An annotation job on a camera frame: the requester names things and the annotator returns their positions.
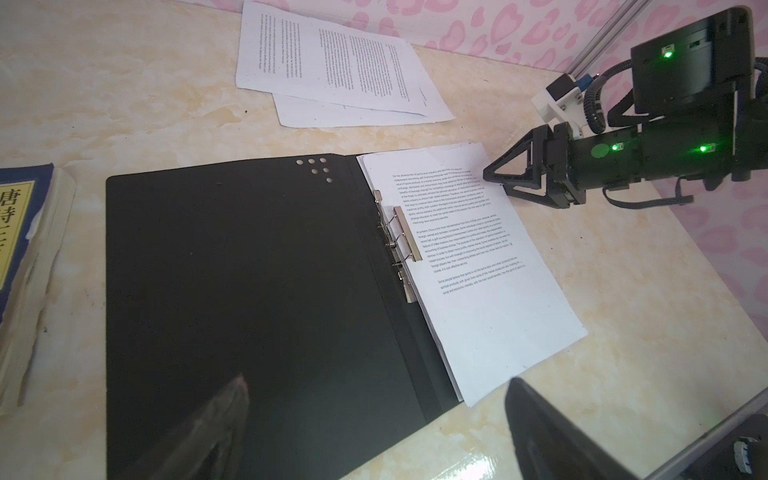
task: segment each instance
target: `yellow label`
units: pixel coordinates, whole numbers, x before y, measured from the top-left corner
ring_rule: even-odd
[[[0,291],[5,288],[13,250],[32,197],[34,180],[0,185]]]

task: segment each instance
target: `black binder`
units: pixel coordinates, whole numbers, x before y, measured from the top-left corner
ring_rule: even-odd
[[[238,373],[238,478],[339,478],[458,404],[355,156],[107,180],[113,478]]]

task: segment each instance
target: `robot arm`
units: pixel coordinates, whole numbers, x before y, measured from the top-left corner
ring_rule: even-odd
[[[634,209],[692,202],[680,192],[682,179],[703,180],[707,190],[728,174],[733,181],[749,180],[752,170],[768,168],[767,74],[753,89],[754,70],[765,71],[766,59],[754,58],[752,38],[750,10],[729,8],[632,48],[631,60],[592,81],[583,94],[576,92],[578,82],[560,77],[534,104],[546,121],[562,123],[532,129],[485,168],[484,179],[504,184],[511,197],[549,207],[582,204],[586,190],[602,188],[613,205]],[[611,126],[623,128],[604,133],[600,91],[627,68],[634,89],[607,116]],[[568,90],[567,81],[576,87]],[[582,101],[584,115],[576,115],[574,106]],[[624,115],[632,104],[639,115]],[[581,137],[585,124],[596,135]],[[523,174],[497,173],[520,155],[526,157]],[[544,196],[517,188],[541,189],[543,174]],[[672,198],[626,203],[607,194],[669,177],[678,179]]]

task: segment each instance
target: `wall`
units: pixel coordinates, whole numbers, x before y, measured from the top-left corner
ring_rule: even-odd
[[[181,0],[242,11],[243,0]],[[414,45],[564,71],[624,0],[260,0]]]
[[[756,54],[768,56],[768,0],[654,0],[590,72],[628,59],[634,45],[735,5],[752,9]],[[605,111],[632,88],[631,82],[630,71],[608,81]],[[654,185],[662,197],[674,195],[674,180]],[[684,182],[683,192],[695,194],[696,201],[673,212],[768,339],[768,170],[753,173],[746,183],[726,180],[714,192],[706,192],[700,181]]]

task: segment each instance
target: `pink heart wallpaper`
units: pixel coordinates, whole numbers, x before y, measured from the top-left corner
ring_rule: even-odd
[[[243,0],[181,0],[231,12]],[[624,0],[257,0],[414,45],[564,71]]]

